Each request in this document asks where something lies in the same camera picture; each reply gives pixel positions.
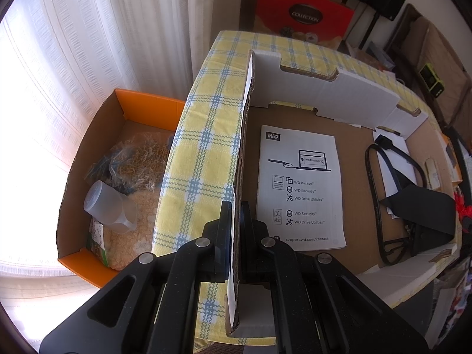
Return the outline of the green black portable device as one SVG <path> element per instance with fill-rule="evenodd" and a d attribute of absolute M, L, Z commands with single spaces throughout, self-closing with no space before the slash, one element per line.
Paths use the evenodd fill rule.
<path fill-rule="evenodd" d="M 419 75 L 433 98 L 438 98 L 444 92 L 444 83 L 429 62 L 420 69 Z"/>

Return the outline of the white curtain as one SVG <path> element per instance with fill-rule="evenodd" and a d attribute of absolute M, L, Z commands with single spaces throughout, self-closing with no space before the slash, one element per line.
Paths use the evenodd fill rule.
<path fill-rule="evenodd" d="M 1 19 L 1 276 L 65 276 L 58 209 L 80 142 L 116 89 L 183 99 L 214 0 L 14 0 Z"/>

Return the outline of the beige pillow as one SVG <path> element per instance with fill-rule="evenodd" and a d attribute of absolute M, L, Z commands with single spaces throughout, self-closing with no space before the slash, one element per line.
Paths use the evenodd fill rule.
<path fill-rule="evenodd" d="M 424 17 L 412 22 L 401 54 L 416 72 L 429 64 L 441 80 L 444 91 L 437 98 L 426 95 L 439 118 L 457 130 L 470 130 L 471 76 L 436 26 Z"/>

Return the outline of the orange white hard drive box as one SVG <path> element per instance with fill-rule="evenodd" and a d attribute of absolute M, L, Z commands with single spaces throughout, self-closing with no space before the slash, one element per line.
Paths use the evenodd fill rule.
<path fill-rule="evenodd" d="M 462 182 L 462 174 L 458 164 L 458 159 L 454 152 L 453 144 L 448 136 L 446 136 L 444 133 L 441 134 L 441 140 L 446 155 L 446 161 L 449 167 L 451 180 L 454 184 L 459 184 Z"/>

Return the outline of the orange cardboard floor box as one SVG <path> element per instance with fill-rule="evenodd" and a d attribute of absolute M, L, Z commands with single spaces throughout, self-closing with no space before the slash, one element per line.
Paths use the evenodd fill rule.
<path fill-rule="evenodd" d="M 117 227 L 134 228 L 137 209 L 132 201 L 106 183 L 88 178 L 93 163 L 138 133 L 169 136 L 176 131 L 184 101 L 116 89 L 94 115 L 73 159 L 58 213 L 56 244 L 58 261 L 83 280 L 101 288 L 118 272 L 108 268 L 86 247 L 93 220 Z"/>

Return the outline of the red collection gift box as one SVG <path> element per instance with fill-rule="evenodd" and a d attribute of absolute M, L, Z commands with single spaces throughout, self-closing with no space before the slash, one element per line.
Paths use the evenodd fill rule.
<path fill-rule="evenodd" d="M 257 0 L 253 31 L 335 49 L 353 17 L 331 0 Z"/>

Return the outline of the yellow plaid tablecloth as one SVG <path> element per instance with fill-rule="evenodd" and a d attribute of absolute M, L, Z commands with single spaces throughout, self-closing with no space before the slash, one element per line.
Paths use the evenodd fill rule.
<path fill-rule="evenodd" d="M 287 37 L 225 30 L 216 38 L 187 97 L 173 137 L 158 203 L 153 251 L 162 256 L 202 234 L 233 204 L 242 122 L 242 93 L 251 50 L 275 52 L 284 67 L 329 76 L 348 71 L 399 95 L 407 109 L 426 104 L 382 71 L 345 54 Z"/>

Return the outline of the bag of dried food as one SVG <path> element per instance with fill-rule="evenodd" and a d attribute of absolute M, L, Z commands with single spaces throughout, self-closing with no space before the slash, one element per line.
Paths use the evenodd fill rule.
<path fill-rule="evenodd" d="M 151 250 L 172 142 L 173 133 L 136 133 L 114 145 L 87 172 L 90 187 L 98 180 L 103 181 L 137 205 L 137 227 L 126 234 L 117 234 L 91 218 L 87 248 L 107 268 L 122 270 L 137 256 Z"/>

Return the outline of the white paper booklet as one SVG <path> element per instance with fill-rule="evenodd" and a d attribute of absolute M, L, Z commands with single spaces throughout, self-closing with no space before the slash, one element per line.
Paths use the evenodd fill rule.
<path fill-rule="evenodd" d="M 261 128 L 256 218 L 295 251 L 346 248 L 335 138 Z"/>

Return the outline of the white cardboard tray box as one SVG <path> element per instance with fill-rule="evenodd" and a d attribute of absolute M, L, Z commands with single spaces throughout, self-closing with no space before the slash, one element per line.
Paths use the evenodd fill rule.
<path fill-rule="evenodd" d="M 269 294 L 259 285 L 242 284 L 237 272 L 240 211 L 248 201 L 256 218 L 261 128 L 330 135 L 335 138 L 342 179 L 343 229 L 346 248 L 300 253 L 332 254 L 389 306 L 397 306 L 432 282 L 458 258 L 460 225 L 456 213 L 454 239 L 396 265 L 385 265 L 378 250 L 375 215 L 366 174 L 365 151 L 381 134 L 420 164 L 427 187 L 454 195 L 441 132 L 422 109 L 407 109 L 399 95 L 356 73 L 329 76 L 284 67 L 281 56 L 251 50 L 242 93 L 241 136 L 232 210 L 232 257 L 226 294 L 226 332 L 233 337 L 273 335 L 268 321 Z M 381 162 L 371 152 L 371 167 L 379 197 L 386 196 Z M 381 208 L 385 240 L 407 235 L 402 220 Z"/>

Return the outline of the black speaker on stand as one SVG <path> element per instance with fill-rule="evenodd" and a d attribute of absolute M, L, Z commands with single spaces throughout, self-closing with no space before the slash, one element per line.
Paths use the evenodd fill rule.
<path fill-rule="evenodd" d="M 387 18 L 393 22 L 405 1 L 406 0 L 368 0 L 368 6 L 370 6 L 374 11 L 373 18 L 371 19 L 371 23 L 369 24 L 358 48 L 362 49 L 365 46 L 379 18 Z"/>

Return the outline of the translucent plastic cup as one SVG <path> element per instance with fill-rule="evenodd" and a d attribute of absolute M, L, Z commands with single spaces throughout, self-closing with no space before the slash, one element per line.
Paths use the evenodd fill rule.
<path fill-rule="evenodd" d="M 98 180 L 90 187 L 83 208 L 95 220 L 117 234 L 135 231 L 137 227 L 135 202 L 103 181 Z"/>

